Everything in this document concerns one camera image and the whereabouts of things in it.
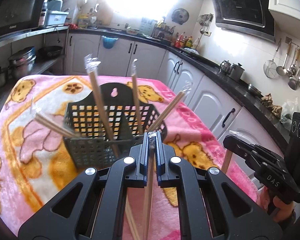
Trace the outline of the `person's right hand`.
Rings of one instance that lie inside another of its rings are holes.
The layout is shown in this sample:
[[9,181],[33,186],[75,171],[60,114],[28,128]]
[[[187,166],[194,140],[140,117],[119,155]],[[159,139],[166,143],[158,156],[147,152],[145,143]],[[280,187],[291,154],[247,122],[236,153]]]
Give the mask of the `person's right hand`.
[[260,194],[260,205],[265,211],[268,211],[268,206],[271,203],[278,209],[277,214],[273,217],[275,222],[282,222],[292,215],[294,202],[286,204],[278,196],[271,199],[268,188],[264,187]]

